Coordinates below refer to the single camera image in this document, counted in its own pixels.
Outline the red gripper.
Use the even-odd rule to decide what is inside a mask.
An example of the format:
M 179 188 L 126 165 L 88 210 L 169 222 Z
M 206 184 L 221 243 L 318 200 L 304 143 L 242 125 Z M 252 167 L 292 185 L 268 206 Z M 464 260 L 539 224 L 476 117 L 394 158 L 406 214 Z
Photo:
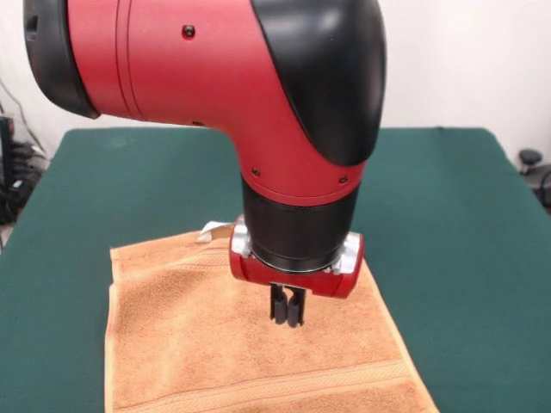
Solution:
M 232 230 L 229 259 L 235 278 L 259 285 L 271 284 L 271 320 L 277 325 L 288 322 L 289 327 L 299 327 L 304 323 L 306 291 L 292 290 L 288 301 L 282 286 L 306 289 L 318 296 L 345 299 L 356 286 L 363 252 L 363 236 L 350 232 L 331 266 L 314 272 L 284 272 L 265 264 L 252 252 L 245 217 L 240 215 Z

